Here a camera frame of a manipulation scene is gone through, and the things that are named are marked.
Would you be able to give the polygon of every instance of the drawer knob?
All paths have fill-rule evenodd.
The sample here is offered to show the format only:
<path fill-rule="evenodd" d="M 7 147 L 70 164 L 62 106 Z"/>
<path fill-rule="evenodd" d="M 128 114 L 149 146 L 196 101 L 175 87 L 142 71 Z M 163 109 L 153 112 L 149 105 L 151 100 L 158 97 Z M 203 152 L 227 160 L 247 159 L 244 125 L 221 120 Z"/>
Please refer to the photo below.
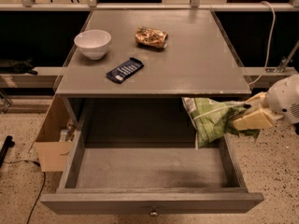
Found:
<path fill-rule="evenodd" d="M 158 213 L 156 210 L 152 210 L 152 211 L 149 213 L 149 216 L 150 216 L 150 217 L 157 217 L 157 216 L 159 216 L 159 213 Z"/>

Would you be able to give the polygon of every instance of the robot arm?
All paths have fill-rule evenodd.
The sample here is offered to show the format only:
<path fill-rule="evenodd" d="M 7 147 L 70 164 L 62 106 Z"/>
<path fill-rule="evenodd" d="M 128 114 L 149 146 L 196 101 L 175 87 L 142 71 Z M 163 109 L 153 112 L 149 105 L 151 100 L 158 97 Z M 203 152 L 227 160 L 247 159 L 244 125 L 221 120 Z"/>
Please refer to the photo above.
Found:
<path fill-rule="evenodd" d="M 271 128 L 284 118 L 299 134 L 299 74 L 281 79 L 268 92 L 258 93 L 246 103 L 251 108 L 232 121 L 237 130 Z"/>

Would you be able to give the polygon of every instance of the white bowl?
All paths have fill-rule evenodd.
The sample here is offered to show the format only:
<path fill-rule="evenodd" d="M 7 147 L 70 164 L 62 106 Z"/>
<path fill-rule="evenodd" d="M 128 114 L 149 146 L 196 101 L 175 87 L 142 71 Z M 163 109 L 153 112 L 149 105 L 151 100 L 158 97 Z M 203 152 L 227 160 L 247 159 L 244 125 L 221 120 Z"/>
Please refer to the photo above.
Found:
<path fill-rule="evenodd" d="M 79 51 L 90 59 L 102 58 L 109 50 L 111 35 L 102 30 L 89 30 L 78 34 L 74 42 Z"/>

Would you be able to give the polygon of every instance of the open drawer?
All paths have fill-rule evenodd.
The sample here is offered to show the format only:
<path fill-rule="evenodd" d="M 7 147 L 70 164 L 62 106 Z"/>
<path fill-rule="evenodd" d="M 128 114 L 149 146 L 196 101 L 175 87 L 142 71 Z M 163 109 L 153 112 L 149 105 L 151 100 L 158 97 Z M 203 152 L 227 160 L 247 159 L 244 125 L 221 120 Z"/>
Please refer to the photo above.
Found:
<path fill-rule="evenodd" d="M 179 98 L 86 99 L 60 186 L 58 214 L 245 213 L 249 193 L 227 136 L 194 148 Z"/>

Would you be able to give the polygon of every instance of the drawer front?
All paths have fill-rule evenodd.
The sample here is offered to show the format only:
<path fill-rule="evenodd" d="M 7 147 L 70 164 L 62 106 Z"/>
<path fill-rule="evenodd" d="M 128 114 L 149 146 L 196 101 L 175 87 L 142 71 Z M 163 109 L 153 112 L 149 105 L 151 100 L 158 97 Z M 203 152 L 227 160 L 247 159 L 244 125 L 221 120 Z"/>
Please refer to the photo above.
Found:
<path fill-rule="evenodd" d="M 263 200 L 261 193 L 46 194 L 41 202 L 57 214 L 246 213 Z"/>

